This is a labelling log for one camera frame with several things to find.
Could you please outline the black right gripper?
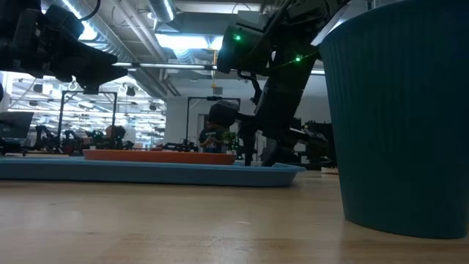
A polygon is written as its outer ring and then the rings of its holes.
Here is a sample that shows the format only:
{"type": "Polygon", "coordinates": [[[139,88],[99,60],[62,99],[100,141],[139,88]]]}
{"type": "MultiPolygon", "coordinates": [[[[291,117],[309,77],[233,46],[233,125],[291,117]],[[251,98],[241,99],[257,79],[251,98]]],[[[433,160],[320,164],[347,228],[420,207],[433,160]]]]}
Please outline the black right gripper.
{"type": "MultiPolygon", "coordinates": [[[[290,127],[300,101],[306,80],[300,78],[268,78],[260,102],[255,110],[255,121],[267,139],[262,151],[262,166],[273,166],[278,159],[292,152],[292,148],[279,140],[290,127]]],[[[250,166],[255,152],[258,129],[252,122],[241,122],[238,135],[243,141],[245,165],[250,166]]]]}

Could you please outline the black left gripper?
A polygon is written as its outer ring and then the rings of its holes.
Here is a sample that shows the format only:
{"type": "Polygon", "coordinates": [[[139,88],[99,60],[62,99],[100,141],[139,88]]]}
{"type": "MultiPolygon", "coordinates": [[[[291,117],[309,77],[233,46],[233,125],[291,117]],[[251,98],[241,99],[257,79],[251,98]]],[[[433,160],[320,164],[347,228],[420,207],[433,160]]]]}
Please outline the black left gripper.
{"type": "Polygon", "coordinates": [[[12,11],[12,70],[36,78],[72,78],[86,94],[96,95],[100,86],[128,74],[115,66],[118,58],[72,41],[71,33],[51,23],[40,9],[12,11]]]}

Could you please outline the orange plastic plate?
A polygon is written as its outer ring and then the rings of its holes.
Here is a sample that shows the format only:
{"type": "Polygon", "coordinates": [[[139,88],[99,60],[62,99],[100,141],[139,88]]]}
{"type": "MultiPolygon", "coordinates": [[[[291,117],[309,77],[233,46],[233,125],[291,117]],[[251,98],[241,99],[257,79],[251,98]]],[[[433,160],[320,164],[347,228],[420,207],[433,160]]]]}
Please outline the orange plastic plate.
{"type": "Polygon", "coordinates": [[[86,160],[135,161],[174,164],[232,165],[236,155],[223,153],[188,153],[175,151],[84,150],[86,160]]]}

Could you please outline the light blue plastic tray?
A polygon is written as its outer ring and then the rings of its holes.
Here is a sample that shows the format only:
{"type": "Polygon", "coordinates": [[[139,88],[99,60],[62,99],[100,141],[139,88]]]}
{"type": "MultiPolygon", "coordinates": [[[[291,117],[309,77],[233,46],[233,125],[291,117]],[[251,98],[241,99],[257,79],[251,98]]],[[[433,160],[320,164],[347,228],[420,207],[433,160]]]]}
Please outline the light blue plastic tray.
{"type": "Polygon", "coordinates": [[[101,183],[155,183],[199,186],[285,187],[301,166],[168,164],[90,161],[83,158],[0,158],[0,180],[44,180],[101,183]]]}

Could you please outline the dark teal ribbed cup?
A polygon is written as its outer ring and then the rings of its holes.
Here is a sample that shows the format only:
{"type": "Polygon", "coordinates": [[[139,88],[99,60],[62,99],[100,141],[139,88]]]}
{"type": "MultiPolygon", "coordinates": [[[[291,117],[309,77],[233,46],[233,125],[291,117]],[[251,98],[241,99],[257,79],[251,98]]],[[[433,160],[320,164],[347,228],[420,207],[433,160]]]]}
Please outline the dark teal ribbed cup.
{"type": "Polygon", "coordinates": [[[469,0],[400,0],[320,46],[345,218],[469,235],[469,0]]]}

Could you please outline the standing person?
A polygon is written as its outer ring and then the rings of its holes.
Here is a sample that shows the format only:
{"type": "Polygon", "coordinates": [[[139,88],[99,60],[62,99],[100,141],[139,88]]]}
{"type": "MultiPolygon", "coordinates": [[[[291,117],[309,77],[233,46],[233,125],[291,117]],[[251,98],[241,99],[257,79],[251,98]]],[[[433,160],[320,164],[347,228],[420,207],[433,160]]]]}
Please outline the standing person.
{"type": "Polygon", "coordinates": [[[228,129],[206,122],[204,129],[199,134],[199,146],[204,153],[222,153],[224,148],[224,133],[228,129]]]}

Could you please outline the dark monitor screen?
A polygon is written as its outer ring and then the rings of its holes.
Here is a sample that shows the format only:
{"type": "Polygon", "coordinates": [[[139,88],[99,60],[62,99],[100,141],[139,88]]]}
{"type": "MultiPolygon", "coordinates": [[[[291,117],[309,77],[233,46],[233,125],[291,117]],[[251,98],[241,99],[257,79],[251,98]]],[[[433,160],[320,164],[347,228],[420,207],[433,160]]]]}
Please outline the dark monitor screen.
{"type": "Polygon", "coordinates": [[[33,112],[0,113],[0,138],[25,139],[33,116],[33,112]]]}

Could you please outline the black station frame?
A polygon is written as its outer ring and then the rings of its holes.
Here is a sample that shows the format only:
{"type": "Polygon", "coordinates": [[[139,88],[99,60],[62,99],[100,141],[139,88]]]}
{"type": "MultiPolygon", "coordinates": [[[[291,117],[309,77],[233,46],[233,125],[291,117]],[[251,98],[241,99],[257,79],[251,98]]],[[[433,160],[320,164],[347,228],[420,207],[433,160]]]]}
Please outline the black station frame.
{"type": "Polygon", "coordinates": [[[62,91],[62,97],[60,101],[60,109],[59,109],[59,122],[58,122],[58,129],[57,129],[57,134],[56,134],[56,140],[55,140],[55,151],[56,152],[61,152],[61,135],[62,135],[62,120],[63,120],[63,115],[64,115],[64,106],[65,104],[71,100],[75,95],[77,94],[84,94],[84,95],[113,95],[114,100],[112,101],[113,103],[113,112],[112,112],[112,120],[111,120],[111,125],[114,126],[116,122],[116,114],[117,114],[117,99],[118,99],[118,93],[117,92],[100,92],[97,90],[93,91],[88,91],[88,90],[83,90],[83,91],[70,91],[70,90],[65,90],[62,91]]]}
{"type": "Polygon", "coordinates": [[[207,97],[188,97],[187,98],[187,106],[186,106],[186,122],[185,122],[185,140],[188,141],[189,139],[189,119],[190,119],[190,110],[191,110],[191,101],[192,100],[207,100],[207,101],[219,101],[219,100],[233,100],[233,101],[237,101],[237,106],[238,106],[238,110],[240,109],[240,105],[241,105],[241,99],[240,98],[223,98],[221,96],[215,96],[215,95],[212,95],[212,96],[207,96],[207,97]]]}

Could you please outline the silver ventilation duct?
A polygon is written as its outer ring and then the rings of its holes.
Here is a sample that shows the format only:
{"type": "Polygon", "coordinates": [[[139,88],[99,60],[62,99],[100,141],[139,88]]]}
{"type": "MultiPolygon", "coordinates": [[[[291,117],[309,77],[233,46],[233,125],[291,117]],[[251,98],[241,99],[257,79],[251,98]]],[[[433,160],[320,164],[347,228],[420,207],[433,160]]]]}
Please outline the silver ventilation duct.
{"type": "Polygon", "coordinates": [[[177,15],[173,0],[147,0],[149,8],[156,20],[161,23],[168,23],[175,19],[177,15]]]}

